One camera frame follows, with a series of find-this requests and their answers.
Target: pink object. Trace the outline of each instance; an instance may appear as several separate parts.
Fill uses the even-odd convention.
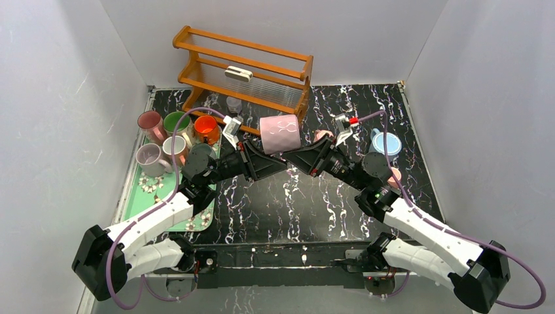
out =
[[[314,131],[314,141],[318,142],[324,135],[328,135],[330,138],[333,138],[333,133],[328,130],[316,130]]]
[[[395,168],[395,167],[391,167],[391,170],[393,171],[393,175],[397,178],[397,180],[401,180],[401,172],[399,171],[399,169]],[[394,188],[399,188],[399,185],[397,185],[397,183],[395,182],[395,179],[393,177],[389,178],[387,180],[387,183],[394,187]]]
[[[156,143],[161,145],[164,140],[168,138],[166,131],[164,130],[164,121],[162,116],[156,111],[147,111],[139,116],[137,120],[139,128],[143,130],[143,133],[147,136],[151,143]]]
[[[260,118],[260,137],[264,153],[271,155],[300,147],[298,120],[294,114]]]

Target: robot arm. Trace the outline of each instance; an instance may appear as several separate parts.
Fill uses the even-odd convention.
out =
[[[344,117],[336,117],[336,121],[349,123]],[[342,133],[348,136],[348,128],[345,129]],[[282,157],[307,175],[316,177],[325,171],[360,190],[355,201],[365,214],[398,229],[425,247],[413,247],[395,238],[389,241],[378,239],[382,243],[371,245],[368,252],[358,258],[367,261],[370,264],[367,266],[377,270],[393,266],[416,271],[453,288],[459,300],[480,313],[491,309],[509,281],[506,256],[444,233],[452,229],[418,208],[422,217],[417,216],[400,197],[401,192],[387,185],[392,172],[383,155],[370,152],[355,162],[347,157],[337,142],[325,135],[312,145],[284,152]],[[424,221],[425,218],[443,229],[434,228]],[[494,241],[490,244],[505,250]]]
[[[181,171],[183,179],[178,193],[171,201],[167,201],[168,195],[157,210],[158,204],[155,204],[124,222],[104,230],[96,225],[85,232],[71,267],[97,300],[110,298],[106,283],[107,255],[115,239],[131,224],[134,225],[121,238],[112,261],[111,277],[116,292],[127,280],[160,268],[188,271],[196,265],[200,273],[215,271],[211,261],[216,260],[216,252],[194,249],[183,236],[171,235],[161,243],[146,244],[204,210],[216,196],[209,184],[241,174],[257,181],[287,169],[287,163],[265,155],[249,141],[235,142],[239,122],[228,121],[228,126],[233,128],[226,126],[224,136],[235,143],[235,150],[220,159],[208,154],[189,154]]]

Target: wooden dish rack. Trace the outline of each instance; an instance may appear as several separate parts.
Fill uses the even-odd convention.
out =
[[[299,124],[308,109],[312,56],[250,43],[185,26],[174,38],[173,46],[187,49],[189,59],[178,81],[192,86],[183,111],[194,106],[204,90],[235,97],[250,104],[272,108],[297,116]],[[228,66],[251,71],[250,82],[225,76]],[[196,116],[204,113],[193,113]],[[248,126],[241,130],[260,136]]]

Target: white panel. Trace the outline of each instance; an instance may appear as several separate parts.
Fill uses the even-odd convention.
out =
[[[142,215],[154,209],[159,204],[150,206],[131,219],[110,226],[108,236],[112,240],[115,240],[123,229],[127,228],[134,221],[136,224],[123,235],[119,242],[124,245],[122,252],[126,256],[130,256],[165,230],[191,218],[192,205],[189,205],[187,201],[188,199],[185,195],[177,193],[169,203],[166,203],[164,206],[141,220],[139,220],[139,218],[142,217]]]
[[[185,25],[314,55],[314,85],[404,80],[447,0],[101,0],[149,85],[183,87]]]
[[[555,313],[555,2],[449,1],[407,82],[447,223],[494,239],[544,279]],[[511,263],[499,297],[536,301]],[[495,306],[491,313],[523,313]]]
[[[384,258],[391,267],[413,271],[451,290],[454,287],[447,277],[453,269],[425,247],[413,246],[397,238],[387,245]]]
[[[165,239],[156,244],[146,245],[135,254],[125,256],[126,264],[131,265],[127,272],[127,280],[160,268],[176,267],[182,257],[181,247],[173,240]]]
[[[477,244],[445,234],[443,230],[429,225],[424,221],[425,218],[445,229],[451,229],[421,209],[418,210],[422,218],[418,218],[402,198],[391,207],[393,210],[385,213],[384,224],[399,229],[427,247],[449,264],[459,276],[462,277],[468,271],[468,260],[477,260],[482,254],[483,250]]]
[[[0,311],[75,313],[71,263],[114,215],[147,88],[98,0],[0,8]]]

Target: green mug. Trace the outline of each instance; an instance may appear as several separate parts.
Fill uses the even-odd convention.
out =
[[[174,113],[170,113],[164,118],[164,129],[169,137],[173,135],[173,131],[179,119],[184,115],[183,111],[176,111]],[[177,134],[181,135],[187,141],[187,146],[191,146],[190,138],[192,136],[192,123],[190,123],[190,117],[187,116],[183,121],[181,121],[179,128],[177,129]]]

